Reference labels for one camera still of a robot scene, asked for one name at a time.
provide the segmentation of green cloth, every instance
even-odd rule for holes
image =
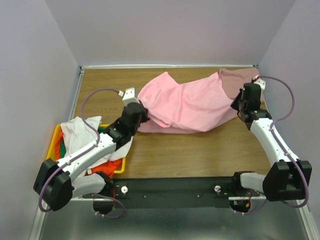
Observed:
[[[104,126],[99,126],[99,127],[98,127],[98,133],[102,133],[105,129],[106,129],[106,127],[104,127]]]
[[[67,152],[67,150],[66,150],[66,145],[65,145],[64,140],[62,140],[62,141],[60,142],[60,158],[64,158],[65,155],[66,155],[66,152]]]
[[[102,133],[105,129],[106,129],[106,127],[99,126],[98,127],[98,133]],[[66,155],[66,152],[67,152],[66,145],[65,145],[64,140],[62,140],[61,143],[60,143],[60,158],[64,158],[65,155]]]

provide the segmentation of purple wall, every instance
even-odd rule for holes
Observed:
[[[297,0],[259,64],[262,75],[286,81],[295,93],[295,111],[277,125],[285,141],[312,164],[309,209],[320,229],[320,1]],[[265,100],[273,118],[285,115],[291,98],[285,87],[267,81]]]
[[[258,64],[295,3],[45,1],[81,66]]]
[[[0,22],[0,239],[28,240],[32,187],[79,68],[43,0],[2,1]]]

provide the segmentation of pink cloth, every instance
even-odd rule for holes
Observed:
[[[250,83],[251,79],[260,75],[260,73],[255,67],[242,68],[233,71],[220,68],[219,75],[225,94],[230,99],[235,99],[239,93],[239,89],[242,89],[245,83]],[[264,102],[264,100],[264,95],[261,94],[260,101]]]
[[[150,117],[138,129],[143,133],[207,132],[237,116],[217,72],[184,84],[164,72],[148,82],[138,98]]]

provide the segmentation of yellow bin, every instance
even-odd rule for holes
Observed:
[[[109,126],[109,124],[100,124],[100,127],[105,128],[107,126]],[[60,130],[61,130],[61,126],[59,124],[54,129],[54,133],[53,133],[53,137],[51,139],[49,151],[48,151],[48,154],[46,155],[46,159],[52,159],[54,162],[57,160],[56,159],[56,152],[55,152],[55,144],[56,144],[57,139],[59,137]],[[122,174],[125,171],[125,166],[126,166],[126,158],[124,157],[122,159],[121,169],[115,170],[114,173],[115,174]]]

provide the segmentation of wooden table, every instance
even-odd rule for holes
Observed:
[[[82,102],[96,89],[111,87],[123,91],[135,87],[140,91],[165,71],[181,84],[208,77],[219,69],[86,69],[74,116],[80,115]],[[87,102],[84,116],[102,116],[102,123],[113,123],[123,107],[114,92],[98,92]],[[236,171],[266,174],[269,169],[268,158],[259,141],[243,122],[234,118],[204,133],[138,133],[127,155],[125,172],[117,177],[217,177],[232,176]]]

